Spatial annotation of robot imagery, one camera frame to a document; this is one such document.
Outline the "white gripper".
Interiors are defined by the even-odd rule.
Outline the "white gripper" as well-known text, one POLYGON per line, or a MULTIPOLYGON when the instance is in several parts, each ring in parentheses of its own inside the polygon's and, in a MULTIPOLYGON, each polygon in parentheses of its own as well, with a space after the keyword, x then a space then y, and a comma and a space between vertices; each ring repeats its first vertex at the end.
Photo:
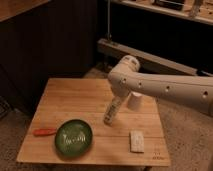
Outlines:
POLYGON ((125 99, 129 96, 130 92, 128 90, 125 91, 114 91, 114 98, 113 98, 113 106, 116 109, 119 109, 125 99))

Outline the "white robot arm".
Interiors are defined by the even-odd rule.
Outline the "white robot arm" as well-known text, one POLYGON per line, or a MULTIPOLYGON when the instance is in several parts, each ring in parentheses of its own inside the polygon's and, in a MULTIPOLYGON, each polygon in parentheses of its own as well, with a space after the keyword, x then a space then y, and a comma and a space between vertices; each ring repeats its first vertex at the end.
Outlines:
POLYGON ((124 56, 109 72, 108 81, 115 96, 130 92, 161 98, 194 108, 213 117, 213 77, 139 73, 139 60, 124 56))

